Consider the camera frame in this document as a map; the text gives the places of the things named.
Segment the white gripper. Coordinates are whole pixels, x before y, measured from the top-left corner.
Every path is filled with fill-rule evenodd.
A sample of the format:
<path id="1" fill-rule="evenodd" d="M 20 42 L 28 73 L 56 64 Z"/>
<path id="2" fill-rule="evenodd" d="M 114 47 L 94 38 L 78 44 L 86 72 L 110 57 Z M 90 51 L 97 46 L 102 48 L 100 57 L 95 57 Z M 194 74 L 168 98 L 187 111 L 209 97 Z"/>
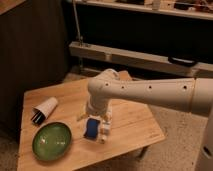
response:
<path id="1" fill-rule="evenodd" d="M 106 107 L 103 109 L 97 109 L 97 108 L 93 107 L 89 102 L 87 102 L 86 103 L 86 114 L 93 115 L 93 116 L 99 116 L 99 117 L 110 116 L 112 114 L 112 108 Z"/>

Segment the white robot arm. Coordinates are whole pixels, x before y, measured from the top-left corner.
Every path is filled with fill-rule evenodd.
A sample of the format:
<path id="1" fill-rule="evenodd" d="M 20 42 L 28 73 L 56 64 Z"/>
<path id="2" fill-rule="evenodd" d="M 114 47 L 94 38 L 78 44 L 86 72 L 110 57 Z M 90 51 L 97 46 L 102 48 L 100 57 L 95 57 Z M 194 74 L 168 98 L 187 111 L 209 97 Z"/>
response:
<path id="1" fill-rule="evenodd" d="M 111 99 L 124 99 L 208 118 L 195 171 L 213 171 L 213 78 L 124 81 L 106 69 L 88 82 L 86 113 L 103 116 Z"/>

